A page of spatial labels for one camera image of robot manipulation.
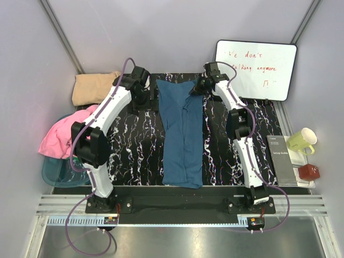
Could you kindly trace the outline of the blue t shirt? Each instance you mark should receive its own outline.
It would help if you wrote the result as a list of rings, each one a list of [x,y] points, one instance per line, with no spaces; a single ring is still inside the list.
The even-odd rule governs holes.
[[[203,186],[203,96],[190,93],[195,83],[156,81],[165,132],[164,185],[192,189]]]

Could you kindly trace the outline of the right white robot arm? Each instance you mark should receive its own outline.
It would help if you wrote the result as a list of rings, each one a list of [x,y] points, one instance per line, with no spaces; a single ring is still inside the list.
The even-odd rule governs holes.
[[[220,71],[218,64],[226,65],[234,71],[230,78]],[[208,62],[204,65],[205,71],[197,80],[191,95],[215,94],[221,98],[228,109],[226,133],[234,143],[243,170],[245,195],[238,208],[245,207],[250,213],[264,214],[269,206],[269,193],[264,183],[256,161],[253,134],[256,122],[252,110],[235,93],[231,83],[237,76],[236,69],[225,62]]]

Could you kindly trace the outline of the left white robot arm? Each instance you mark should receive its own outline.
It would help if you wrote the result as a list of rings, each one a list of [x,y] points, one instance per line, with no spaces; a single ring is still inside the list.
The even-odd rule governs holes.
[[[158,112],[157,88],[150,76],[145,68],[134,66],[130,74],[114,80],[107,97],[89,118],[71,126],[71,153],[86,169],[92,185],[86,213],[112,213],[119,208],[106,166],[111,153],[106,135],[123,109],[134,115],[140,111]]]

